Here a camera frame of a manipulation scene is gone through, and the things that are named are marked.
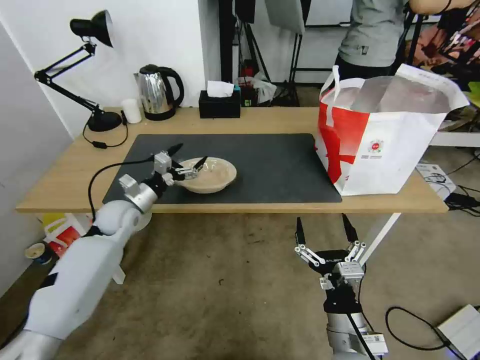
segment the lamp arm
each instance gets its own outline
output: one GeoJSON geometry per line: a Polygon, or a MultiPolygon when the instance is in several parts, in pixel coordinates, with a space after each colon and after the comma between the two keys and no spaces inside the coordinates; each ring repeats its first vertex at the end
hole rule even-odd
{"type": "Polygon", "coordinates": [[[66,90],[65,88],[63,88],[63,87],[61,87],[61,86],[59,86],[59,85],[57,85],[56,83],[53,82],[53,79],[55,77],[63,74],[64,72],[70,70],[71,68],[77,66],[78,64],[80,64],[80,63],[84,62],[85,60],[94,56],[96,46],[97,45],[95,45],[94,43],[86,42],[79,49],[77,49],[74,52],[68,54],[67,56],[61,58],[60,60],[54,62],[52,65],[35,72],[35,74],[34,74],[35,80],[37,80],[39,83],[47,85],[49,88],[55,90],[56,92],[59,92],[60,94],[66,96],[67,98],[69,98],[69,99],[73,100],[74,102],[76,102],[76,103],[82,105],[83,107],[87,108],[88,110],[90,110],[94,113],[99,112],[100,107],[99,107],[98,104],[92,103],[91,101],[88,101],[81,96],[75,95],[74,93],[66,90]],[[63,63],[64,61],[70,59],[71,57],[75,56],[76,54],[78,54],[78,53],[80,53],[84,50],[88,53],[86,56],[84,56],[83,58],[79,59],[78,61],[62,68],[61,70],[54,73],[53,75],[48,74],[48,72],[50,72],[54,67],[56,67],[57,65],[63,63]]]}

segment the white cup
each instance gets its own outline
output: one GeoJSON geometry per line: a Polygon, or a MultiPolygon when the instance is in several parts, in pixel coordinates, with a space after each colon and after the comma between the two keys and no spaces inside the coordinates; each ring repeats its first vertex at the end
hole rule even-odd
{"type": "Polygon", "coordinates": [[[125,113],[126,120],[130,124],[139,123],[142,120],[142,114],[140,113],[139,103],[137,99],[125,99],[121,102],[121,107],[125,113]]]}

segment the desk lamp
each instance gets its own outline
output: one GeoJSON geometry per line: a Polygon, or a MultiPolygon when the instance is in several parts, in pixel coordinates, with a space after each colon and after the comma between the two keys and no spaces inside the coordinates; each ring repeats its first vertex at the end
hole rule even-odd
{"type": "Polygon", "coordinates": [[[62,95],[65,95],[67,98],[70,98],[83,107],[89,109],[91,111],[91,116],[88,119],[87,124],[90,130],[94,132],[104,132],[114,129],[122,123],[122,118],[120,115],[115,112],[105,112],[100,109],[99,104],[77,96],[54,83],[54,79],[57,76],[95,55],[95,48],[97,45],[91,41],[92,38],[96,38],[102,44],[113,48],[111,40],[112,20],[110,18],[110,14],[107,10],[103,10],[95,14],[91,20],[72,19],[70,21],[70,29],[75,35],[78,35],[82,39],[84,42],[83,46],[61,58],[57,62],[54,62],[52,65],[44,68],[43,70],[37,71],[34,75],[35,80],[47,85],[49,88],[59,92],[62,95]],[[82,51],[86,51],[87,55],[67,66],[59,66],[61,63],[77,55],[78,53],[81,53],[82,51]]]}

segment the kettle handle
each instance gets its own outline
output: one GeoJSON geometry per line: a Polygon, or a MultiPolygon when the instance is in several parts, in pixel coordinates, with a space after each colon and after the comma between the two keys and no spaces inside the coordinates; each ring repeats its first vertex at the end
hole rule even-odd
{"type": "Polygon", "coordinates": [[[165,66],[159,66],[158,71],[160,72],[162,78],[167,77],[167,78],[174,78],[175,79],[175,82],[178,86],[178,90],[180,92],[180,94],[178,95],[178,97],[176,99],[173,99],[172,86],[170,85],[170,83],[168,81],[165,81],[165,80],[163,82],[165,83],[167,93],[170,92],[170,94],[171,94],[170,96],[169,95],[167,95],[167,96],[170,97],[173,100],[173,107],[178,108],[180,106],[180,104],[182,103],[182,101],[184,100],[184,96],[185,96],[184,83],[182,82],[182,79],[180,78],[180,75],[175,70],[173,70],[172,68],[165,67],[165,66]]]}

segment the lamp shade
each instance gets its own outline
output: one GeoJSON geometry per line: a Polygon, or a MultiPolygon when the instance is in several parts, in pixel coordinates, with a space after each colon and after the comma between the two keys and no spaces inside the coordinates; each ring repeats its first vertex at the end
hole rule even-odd
{"type": "Polygon", "coordinates": [[[113,48],[109,29],[112,26],[112,19],[107,10],[97,12],[91,20],[72,19],[70,21],[71,31],[79,37],[96,38],[102,44],[113,48]]]}

